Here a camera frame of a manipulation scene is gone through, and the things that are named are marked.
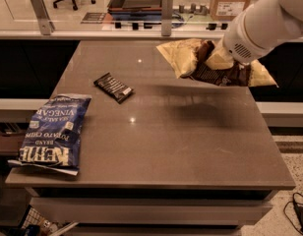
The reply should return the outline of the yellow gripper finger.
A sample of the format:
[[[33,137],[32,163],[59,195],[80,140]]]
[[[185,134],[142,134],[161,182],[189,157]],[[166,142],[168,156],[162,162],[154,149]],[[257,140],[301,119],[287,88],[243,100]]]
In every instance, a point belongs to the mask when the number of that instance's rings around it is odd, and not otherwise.
[[[230,69],[234,64],[233,57],[227,52],[226,48],[219,42],[205,64],[213,70]]]

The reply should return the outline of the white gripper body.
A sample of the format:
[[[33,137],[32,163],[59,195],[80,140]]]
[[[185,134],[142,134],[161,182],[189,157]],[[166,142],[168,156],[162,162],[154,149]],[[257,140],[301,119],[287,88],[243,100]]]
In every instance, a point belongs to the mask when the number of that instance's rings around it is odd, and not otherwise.
[[[230,24],[222,46],[236,61],[250,63],[276,47],[276,10],[245,10]]]

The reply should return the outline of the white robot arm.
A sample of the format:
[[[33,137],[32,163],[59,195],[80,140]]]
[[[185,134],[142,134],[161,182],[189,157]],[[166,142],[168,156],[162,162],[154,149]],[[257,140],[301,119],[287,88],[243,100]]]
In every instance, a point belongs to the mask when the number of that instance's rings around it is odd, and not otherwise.
[[[258,0],[229,25],[206,64],[214,70],[250,64],[303,37],[303,0]]]

